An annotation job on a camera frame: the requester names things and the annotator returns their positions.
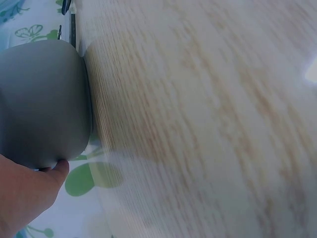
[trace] human skin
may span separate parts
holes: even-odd
[[[12,238],[50,208],[68,172],[66,160],[36,172],[0,155],[0,237]]]

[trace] finger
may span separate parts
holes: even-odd
[[[46,172],[46,175],[53,178],[59,187],[62,186],[69,172],[69,163],[66,160],[60,160],[57,165],[50,171]]]
[[[51,167],[39,169],[39,171],[45,172],[45,173],[48,172],[48,171],[50,171],[50,170],[52,170]]]

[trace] green leaf pattern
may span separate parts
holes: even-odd
[[[23,41],[26,42],[34,42],[38,40],[50,40],[57,39],[57,30],[51,30],[50,33],[46,35],[40,35],[43,30],[43,25],[33,25],[30,28],[24,27],[15,31],[15,36],[19,38],[23,38]]]

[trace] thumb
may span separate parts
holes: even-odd
[[[52,170],[47,171],[45,174],[53,179],[58,188],[60,188],[66,180],[68,172],[69,163],[66,160],[60,160]]]

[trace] light wood grain surface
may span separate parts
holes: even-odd
[[[75,2],[113,234],[317,237],[317,1]]]

